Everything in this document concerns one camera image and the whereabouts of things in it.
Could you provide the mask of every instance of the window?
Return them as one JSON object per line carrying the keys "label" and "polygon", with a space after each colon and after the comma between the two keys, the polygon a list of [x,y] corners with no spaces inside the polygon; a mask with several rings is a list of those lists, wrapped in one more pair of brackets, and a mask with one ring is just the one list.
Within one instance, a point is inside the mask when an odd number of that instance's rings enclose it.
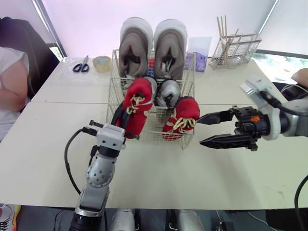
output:
{"label": "window", "polygon": [[60,50],[58,47],[49,47],[49,49],[54,53],[54,55],[58,58],[59,61],[62,61],[63,56],[60,53]]}
{"label": "window", "polygon": [[308,67],[308,59],[303,58],[255,53],[252,59],[272,82],[296,84],[292,75]]}

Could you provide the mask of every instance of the white table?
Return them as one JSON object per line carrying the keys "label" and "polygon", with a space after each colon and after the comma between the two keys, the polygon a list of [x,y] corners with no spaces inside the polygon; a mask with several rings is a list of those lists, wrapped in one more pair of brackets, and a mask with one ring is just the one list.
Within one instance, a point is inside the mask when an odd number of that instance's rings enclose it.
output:
{"label": "white table", "polygon": [[[92,59],[88,73],[74,73],[74,65],[82,58],[65,58],[55,68],[32,102],[50,103],[108,103],[110,72],[99,74],[93,67]],[[195,98],[200,104],[251,104],[239,89],[245,79],[254,75],[272,86],[280,101],[285,98],[260,70],[254,60],[248,65],[233,69],[213,70],[210,66],[204,73],[196,72]]]}
{"label": "white table", "polygon": [[73,67],[83,58],[65,57],[33,97],[37,103],[108,103],[111,72],[98,73],[89,58],[88,72],[75,73]]}
{"label": "white table", "polygon": [[[231,105],[201,105],[201,113]],[[106,104],[30,103],[0,144],[0,203],[75,207],[64,166],[64,147],[91,119],[104,122]],[[292,208],[296,188],[307,174],[307,138],[260,139],[257,152],[201,146],[207,137],[232,133],[234,121],[198,124],[190,145],[128,141],[116,163],[107,207],[186,209]],[[85,184],[95,138],[77,136],[69,149],[72,174]],[[300,206],[308,206],[308,187]]]}

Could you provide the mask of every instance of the robotic arm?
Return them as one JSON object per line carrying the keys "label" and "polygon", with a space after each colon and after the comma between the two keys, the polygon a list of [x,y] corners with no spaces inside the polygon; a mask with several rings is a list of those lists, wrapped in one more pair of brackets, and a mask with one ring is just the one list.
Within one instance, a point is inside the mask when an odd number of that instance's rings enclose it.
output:
{"label": "robotic arm", "polygon": [[109,195],[109,183],[120,150],[125,149],[125,130],[114,125],[100,125],[97,131],[98,152],[87,171],[87,184],[75,208],[70,231],[97,231]]}
{"label": "robotic arm", "polygon": [[270,141],[284,136],[308,137],[308,98],[280,103],[273,97],[271,87],[258,78],[251,77],[240,88],[256,104],[253,107],[233,108],[228,111],[209,113],[197,122],[201,124],[219,124],[238,119],[235,123],[235,135],[215,135],[200,141],[201,145],[210,148],[245,147],[257,150],[257,140],[261,137]]}

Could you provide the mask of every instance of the metal utensil rack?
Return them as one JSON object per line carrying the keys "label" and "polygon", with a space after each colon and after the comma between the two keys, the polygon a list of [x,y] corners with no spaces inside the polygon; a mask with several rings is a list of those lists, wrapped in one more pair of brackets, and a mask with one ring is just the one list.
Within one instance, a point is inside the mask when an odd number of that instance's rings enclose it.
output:
{"label": "metal utensil rack", "polygon": [[247,64],[260,42],[258,34],[220,37],[210,65],[218,69]]}

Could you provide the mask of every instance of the orange part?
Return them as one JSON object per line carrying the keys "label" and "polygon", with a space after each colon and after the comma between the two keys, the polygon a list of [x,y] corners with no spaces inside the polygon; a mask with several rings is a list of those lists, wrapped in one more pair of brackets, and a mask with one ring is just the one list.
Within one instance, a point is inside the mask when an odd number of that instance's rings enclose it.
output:
{"label": "orange part", "polygon": [[260,117],[258,117],[258,116],[253,116],[253,117],[250,118],[250,121],[251,121],[251,122],[259,122],[259,121],[260,121]]}

